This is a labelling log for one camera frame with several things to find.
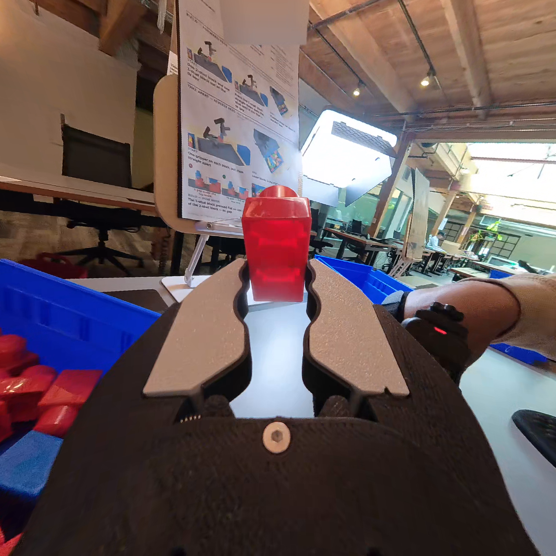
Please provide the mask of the cluster of red mega blocks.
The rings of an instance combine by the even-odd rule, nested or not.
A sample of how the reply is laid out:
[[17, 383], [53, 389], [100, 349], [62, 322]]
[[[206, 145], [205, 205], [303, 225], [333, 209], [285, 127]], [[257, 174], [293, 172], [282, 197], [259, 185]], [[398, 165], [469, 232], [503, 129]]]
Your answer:
[[17, 425], [63, 439], [102, 376], [101, 370], [56, 371], [19, 335], [1, 333], [1, 442]]

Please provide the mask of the printed instruction sheet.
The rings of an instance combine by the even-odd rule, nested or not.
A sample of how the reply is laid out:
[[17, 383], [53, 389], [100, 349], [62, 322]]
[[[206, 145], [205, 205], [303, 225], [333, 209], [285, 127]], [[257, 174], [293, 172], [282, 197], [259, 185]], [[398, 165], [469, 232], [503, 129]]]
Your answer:
[[239, 219], [269, 186], [298, 191], [299, 54], [308, 1], [177, 1], [178, 215]]

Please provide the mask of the red plastic jerrycan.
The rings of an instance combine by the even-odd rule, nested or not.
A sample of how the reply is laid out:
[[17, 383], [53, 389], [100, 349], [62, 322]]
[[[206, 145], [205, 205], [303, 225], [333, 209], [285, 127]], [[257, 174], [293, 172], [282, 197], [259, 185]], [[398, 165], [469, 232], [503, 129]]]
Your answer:
[[87, 279], [88, 270], [85, 267], [73, 264], [64, 255], [42, 252], [34, 259], [22, 259], [17, 261], [23, 266], [33, 268], [40, 272], [59, 277], [60, 279]]

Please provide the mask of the wooden desk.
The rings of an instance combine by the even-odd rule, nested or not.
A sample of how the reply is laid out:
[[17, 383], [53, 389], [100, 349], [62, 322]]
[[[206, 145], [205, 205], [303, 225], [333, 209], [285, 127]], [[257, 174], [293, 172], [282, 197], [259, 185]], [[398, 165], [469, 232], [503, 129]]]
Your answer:
[[331, 227], [323, 228], [323, 239], [333, 237], [339, 241], [335, 258], [356, 262], [390, 272], [401, 254], [401, 246], [386, 240], [368, 239]]

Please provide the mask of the black wall panel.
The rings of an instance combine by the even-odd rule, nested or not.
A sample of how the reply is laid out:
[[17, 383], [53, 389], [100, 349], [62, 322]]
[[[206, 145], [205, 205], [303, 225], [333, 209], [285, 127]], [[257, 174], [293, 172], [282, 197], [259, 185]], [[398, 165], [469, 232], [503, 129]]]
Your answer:
[[131, 145], [61, 126], [63, 176], [131, 189]]

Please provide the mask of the grey tripod plate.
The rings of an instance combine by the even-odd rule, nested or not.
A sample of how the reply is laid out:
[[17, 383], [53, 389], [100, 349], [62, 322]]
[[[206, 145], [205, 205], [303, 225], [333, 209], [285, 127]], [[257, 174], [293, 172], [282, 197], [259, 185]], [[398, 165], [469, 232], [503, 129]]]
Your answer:
[[302, 196], [329, 207], [350, 206], [392, 174], [398, 137], [324, 110], [302, 146]]

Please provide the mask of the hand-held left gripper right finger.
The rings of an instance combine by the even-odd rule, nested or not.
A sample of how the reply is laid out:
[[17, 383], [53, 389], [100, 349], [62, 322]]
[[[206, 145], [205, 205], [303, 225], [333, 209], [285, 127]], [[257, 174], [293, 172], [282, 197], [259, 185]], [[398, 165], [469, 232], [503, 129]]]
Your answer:
[[333, 397], [348, 415], [365, 415], [370, 398], [405, 400], [410, 390], [372, 301], [323, 262], [308, 262], [309, 325], [303, 336], [302, 381], [318, 416]]

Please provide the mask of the black office chair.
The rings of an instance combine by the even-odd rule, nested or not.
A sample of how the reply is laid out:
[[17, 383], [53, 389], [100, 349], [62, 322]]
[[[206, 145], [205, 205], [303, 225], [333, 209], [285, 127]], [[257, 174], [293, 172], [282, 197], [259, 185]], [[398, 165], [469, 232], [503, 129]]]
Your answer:
[[94, 260], [97, 260], [100, 264], [108, 261], [128, 276], [130, 276], [130, 273], [119, 261], [119, 258], [137, 261], [138, 267], [144, 268], [143, 258], [107, 247], [109, 232], [137, 233], [142, 227], [167, 228], [160, 217], [143, 215], [140, 210], [121, 207], [96, 207], [70, 200], [60, 200], [55, 203], [55, 206], [59, 209], [61, 216], [68, 218], [67, 228], [92, 228], [97, 231], [98, 235], [96, 246], [54, 253], [55, 259], [61, 259], [64, 256], [83, 255], [83, 258], [78, 262], [79, 266], [85, 266]]

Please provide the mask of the long grey table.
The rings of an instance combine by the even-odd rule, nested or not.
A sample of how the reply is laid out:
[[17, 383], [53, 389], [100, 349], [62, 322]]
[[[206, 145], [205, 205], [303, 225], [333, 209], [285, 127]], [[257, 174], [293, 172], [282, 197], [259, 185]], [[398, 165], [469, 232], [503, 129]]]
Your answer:
[[39, 178], [1, 175], [1, 190], [29, 193], [38, 198], [58, 198], [158, 215], [153, 193], [73, 177], [60, 176], [54, 182], [47, 183]]

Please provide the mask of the green potted plant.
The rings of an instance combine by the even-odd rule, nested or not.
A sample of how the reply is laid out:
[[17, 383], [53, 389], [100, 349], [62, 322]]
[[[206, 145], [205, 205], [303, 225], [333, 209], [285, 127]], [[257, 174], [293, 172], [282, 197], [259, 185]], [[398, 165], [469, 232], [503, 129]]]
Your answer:
[[495, 220], [493, 222], [491, 222], [488, 226], [484, 227], [484, 228], [477, 228], [476, 230], [473, 230], [470, 237], [469, 237], [469, 241], [471, 243], [476, 243], [476, 242], [480, 242], [480, 241], [501, 241], [502, 235], [499, 234], [499, 226], [500, 226], [501, 220]]

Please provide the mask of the wooden easel board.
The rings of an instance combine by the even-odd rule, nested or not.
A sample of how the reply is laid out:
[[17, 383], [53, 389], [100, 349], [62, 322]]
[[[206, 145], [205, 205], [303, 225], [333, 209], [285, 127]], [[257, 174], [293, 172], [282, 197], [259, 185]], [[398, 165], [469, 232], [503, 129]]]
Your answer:
[[428, 240], [430, 186], [429, 180], [416, 169], [411, 169], [411, 185], [413, 205], [404, 238], [403, 259], [414, 263], [422, 260]]

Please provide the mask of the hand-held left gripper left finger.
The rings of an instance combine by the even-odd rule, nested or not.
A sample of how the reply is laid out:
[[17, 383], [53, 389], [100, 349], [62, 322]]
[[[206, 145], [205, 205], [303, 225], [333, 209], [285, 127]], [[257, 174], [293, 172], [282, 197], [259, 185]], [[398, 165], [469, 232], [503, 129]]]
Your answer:
[[247, 261], [239, 259], [184, 297], [143, 387], [147, 399], [180, 398], [196, 414], [218, 396], [232, 402], [253, 369], [245, 317]]

